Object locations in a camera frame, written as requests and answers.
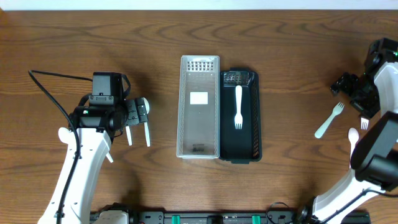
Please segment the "white plastic fork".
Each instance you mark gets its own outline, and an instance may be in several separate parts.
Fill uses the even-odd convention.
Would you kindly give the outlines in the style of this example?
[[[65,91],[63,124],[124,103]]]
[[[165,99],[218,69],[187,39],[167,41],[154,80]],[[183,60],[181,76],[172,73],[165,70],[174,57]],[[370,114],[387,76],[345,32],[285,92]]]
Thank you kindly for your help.
[[[365,117],[361,117],[361,129],[362,130],[367,130],[369,127],[369,120]]]
[[[348,139],[350,142],[350,155],[352,156],[353,151],[356,147],[356,143],[359,140],[359,133],[355,128],[350,128],[348,131]]]
[[[235,99],[236,99],[236,114],[234,117],[235,129],[242,129],[243,116],[241,114],[241,102],[242,102],[242,86],[236,85],[235,87]]]

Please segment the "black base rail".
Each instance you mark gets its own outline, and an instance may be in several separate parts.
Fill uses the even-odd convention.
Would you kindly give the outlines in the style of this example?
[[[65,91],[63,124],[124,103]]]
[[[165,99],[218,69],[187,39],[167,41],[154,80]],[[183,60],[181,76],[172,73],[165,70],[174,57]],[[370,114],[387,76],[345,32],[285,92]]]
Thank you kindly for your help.
[[[291,208],[268,208],[265,212],[162,212],[135,211],[114,203],[90,214],[90,223],[126,224],[293,224],[320,223],[308,217],[309,209],[297,213]]]

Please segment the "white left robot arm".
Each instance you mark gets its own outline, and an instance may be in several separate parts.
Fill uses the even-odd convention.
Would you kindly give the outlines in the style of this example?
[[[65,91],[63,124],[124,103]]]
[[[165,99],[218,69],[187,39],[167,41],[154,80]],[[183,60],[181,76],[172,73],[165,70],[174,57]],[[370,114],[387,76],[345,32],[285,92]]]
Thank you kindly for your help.
[[[52,199],[39,223],[89,223],[91,203],[99,172],[105,159],[110,156],[111,135],[99,128],[78,128],[80,155],[71,180],[67,172],[75,160],[76,140],[72,131],[60,128],[58,136],[68,145],[65,162],[58,178]]]

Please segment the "clear perforated plastic basket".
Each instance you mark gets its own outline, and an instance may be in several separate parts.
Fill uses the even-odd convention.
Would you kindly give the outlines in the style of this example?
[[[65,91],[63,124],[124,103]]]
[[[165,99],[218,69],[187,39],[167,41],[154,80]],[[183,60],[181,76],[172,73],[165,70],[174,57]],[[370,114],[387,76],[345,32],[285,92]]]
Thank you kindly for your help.
[[[220,156],[220,58],[217,55],[181,57],[176,156],[182,159]]]

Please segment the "pale blue plastic fork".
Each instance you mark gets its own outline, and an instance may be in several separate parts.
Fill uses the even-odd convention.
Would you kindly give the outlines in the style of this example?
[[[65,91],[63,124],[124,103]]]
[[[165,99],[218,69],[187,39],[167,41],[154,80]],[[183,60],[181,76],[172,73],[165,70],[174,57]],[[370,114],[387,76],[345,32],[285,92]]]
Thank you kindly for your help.
[[[345,105],[342,102],[339,102],[334,108],[333,111],[331,113],[331,115],[325,120],[325,122],[315,131],[314,136],[317,139],[320,139],[324,133],[326,132],[326,130],[328,129],[329,125],[331,124],[331,122],[334,120],[334,118],[336,116],[338,116],[339,114],[341,114],[341,112],[343,111]]]

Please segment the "black perforated plastic basket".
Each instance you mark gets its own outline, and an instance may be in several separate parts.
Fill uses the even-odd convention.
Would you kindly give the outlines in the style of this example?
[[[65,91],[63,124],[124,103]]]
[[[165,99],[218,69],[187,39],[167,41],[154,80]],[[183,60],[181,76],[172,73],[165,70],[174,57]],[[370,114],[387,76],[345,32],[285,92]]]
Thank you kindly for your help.
[[[248,68],[230,68],[220,72],[220,81],[220,159],[233,164],[258,162],[262,158],[259,76]],[[242,88],[241,129],[234,123],[237,86]]]

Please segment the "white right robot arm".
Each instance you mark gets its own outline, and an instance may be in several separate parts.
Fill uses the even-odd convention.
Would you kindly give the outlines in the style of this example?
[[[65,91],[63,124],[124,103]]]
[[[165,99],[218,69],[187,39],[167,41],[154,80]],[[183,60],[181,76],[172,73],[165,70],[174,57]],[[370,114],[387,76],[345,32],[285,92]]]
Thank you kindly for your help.
[[[306,223],[341,223],[367,200],[389,195],[397,187],[397,50],[378,50],[381,65],[373,77],[381,107],[380,120],[357,143],[350,169],[326,193],[315,197]]]

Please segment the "white plastic spoon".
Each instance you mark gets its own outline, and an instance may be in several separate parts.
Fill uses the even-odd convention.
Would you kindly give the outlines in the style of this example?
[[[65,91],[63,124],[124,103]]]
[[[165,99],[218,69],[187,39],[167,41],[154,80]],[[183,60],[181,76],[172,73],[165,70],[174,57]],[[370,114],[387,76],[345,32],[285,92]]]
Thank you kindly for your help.
[[[106,158],[108,159],[108,161],[109,161],[110,163],[113,163],[113,158],[111,157],[110,153],[107,153],[107,154],[106,154]]]
[[[145,132],[147,147],[150,147],[150,132],[149,132],[148,122],[144,123],[144,132]]]
[[[131,128],[129,126],[126,126],[126,136],[128,144],[132,146],[132,133],[131,133]]]

